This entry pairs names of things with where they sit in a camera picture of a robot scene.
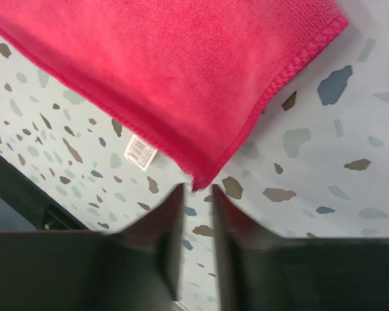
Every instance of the red towel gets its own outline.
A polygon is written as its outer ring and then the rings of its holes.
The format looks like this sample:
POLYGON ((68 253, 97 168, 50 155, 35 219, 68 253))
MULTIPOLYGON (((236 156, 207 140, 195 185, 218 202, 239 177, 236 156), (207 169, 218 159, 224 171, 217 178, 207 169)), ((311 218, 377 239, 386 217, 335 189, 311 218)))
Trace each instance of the red towel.
POLYGON ((4 39, 172 157, 194 190, 347 25, 333 0, 0 0, 4 39))

